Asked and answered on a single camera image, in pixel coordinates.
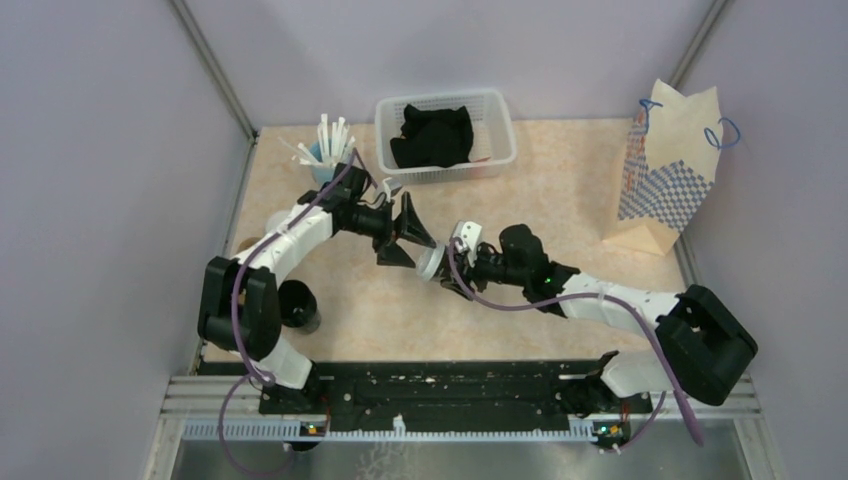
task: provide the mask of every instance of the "metal floor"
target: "metal floor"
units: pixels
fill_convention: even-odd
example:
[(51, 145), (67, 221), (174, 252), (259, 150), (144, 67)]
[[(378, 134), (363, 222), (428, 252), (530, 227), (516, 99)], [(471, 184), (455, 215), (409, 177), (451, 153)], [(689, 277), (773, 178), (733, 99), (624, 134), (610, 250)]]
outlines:
[[(603, 480), (747, 479), (732, 421), (704, 422), (698, 448), (680, 422), (658, 421), (621, 456), (600, 455), (583, 443), (344, 443), (325, 442), (298, 454), (291, 480)], [(276, 442), (239, 441), (233, 454), (255, 470), (284, 461)], [(183, 441), (173, 480), (248, 478), (228, 463), (215, 441)]]

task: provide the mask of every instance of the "brown paper bag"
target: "brown paper bag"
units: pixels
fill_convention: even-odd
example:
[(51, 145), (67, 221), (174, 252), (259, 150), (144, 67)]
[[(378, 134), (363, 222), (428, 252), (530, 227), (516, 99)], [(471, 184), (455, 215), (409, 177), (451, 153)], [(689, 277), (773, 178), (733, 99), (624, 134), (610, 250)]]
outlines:
[(720, 150), (739, 139), (719, 143), (729, 120), (715, 87), (686, 97), (657, 80), (639, 103), (613, 169), (617, 208), (604, 241), (665, 255), (712, 188)]

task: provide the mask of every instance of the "black cup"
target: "black cup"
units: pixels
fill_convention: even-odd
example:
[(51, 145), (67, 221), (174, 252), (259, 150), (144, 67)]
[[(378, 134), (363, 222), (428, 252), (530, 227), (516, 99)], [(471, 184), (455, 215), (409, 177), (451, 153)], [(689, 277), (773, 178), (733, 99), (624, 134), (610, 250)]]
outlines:
[(296, 328), (308, 335), (321, 326), (321, 314), (318, 301), (305, 283), (299, 280), (286, 280), (277, 290), (280, 300), (280, 316), (283, 325)]

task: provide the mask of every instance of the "bag handle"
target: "bag handle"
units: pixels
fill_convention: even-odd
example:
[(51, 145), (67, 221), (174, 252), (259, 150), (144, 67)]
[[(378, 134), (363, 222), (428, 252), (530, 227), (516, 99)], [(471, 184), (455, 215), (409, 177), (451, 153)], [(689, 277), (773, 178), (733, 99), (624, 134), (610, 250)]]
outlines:
[(663, 104), (660, 102), (655, 102), (650, 98), (643, 98), (642, 100), (639, 100), (639, 105), (642, 105), (642, 108), (645, 109), (645, 131), (642, 132), (642, 135), (647, 135), (648, 128), (651, 125), (651, 122), (649, 121), (651, 116), (648, 112), (651, 111), (651, 107), (662, 107)]
[(742, 132), (739, 131), (739, 127), (737, 127), (736, 124), (733, 123), (733, 120), (727, 117), (721, 117), (718, 119), (718, 123), (720, 124), (721, 122), (729, 123), (730, 126), (733, 127), (733, 130), (736, 130), (736, 140), (722, 145), (721, 141), (719, 141), (718, 136), (715, 134), (713, 129), (705, 128), (704, 136), (707, 137), (707, 143), (709, 143), (713, 147), (716, 147), (717, 150), (724, 150), (725, 148), (730, 148), (739, 143), (740, 140), (742, 140)]

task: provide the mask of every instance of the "checkered pattern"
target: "checkered pattern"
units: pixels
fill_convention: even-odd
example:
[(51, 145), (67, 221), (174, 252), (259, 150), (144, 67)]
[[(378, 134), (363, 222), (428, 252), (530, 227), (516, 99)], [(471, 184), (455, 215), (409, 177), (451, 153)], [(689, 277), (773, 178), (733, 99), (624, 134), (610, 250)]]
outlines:
[(648, 171), (642, 115), (633, 122), (627, 138), (627, 153), (621, 181), (618, 219), (653, 218), (682, 232), (701, 206), (713, 182), (678, 160)]

